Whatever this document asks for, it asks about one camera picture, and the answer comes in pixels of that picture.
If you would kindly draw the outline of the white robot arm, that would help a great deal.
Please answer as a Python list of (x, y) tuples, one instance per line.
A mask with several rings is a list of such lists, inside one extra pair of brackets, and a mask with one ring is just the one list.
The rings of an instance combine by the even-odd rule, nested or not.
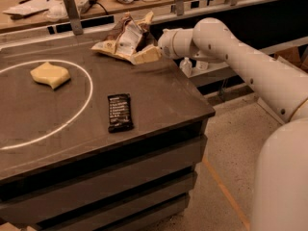
[(191, 29), (165, 29), (158, 40), (169, 59), (224, 62), (283, 122), (258, 156), (249, 231), (308, 231), (308, 75), (241, 42), (216, 18)]

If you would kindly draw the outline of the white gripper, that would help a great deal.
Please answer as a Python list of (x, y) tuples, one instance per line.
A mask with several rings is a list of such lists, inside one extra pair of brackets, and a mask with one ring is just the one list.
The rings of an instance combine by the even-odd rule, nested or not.
[(191, 57), (194, 53), (193, 30), (182, 28), (164, 29), (158, 40), (158, 46), (150, 44), (144, 47), (142, 51), (131, 56), (131, 63), (156, 62), (161, 58), (162, 54), (169, 59)]

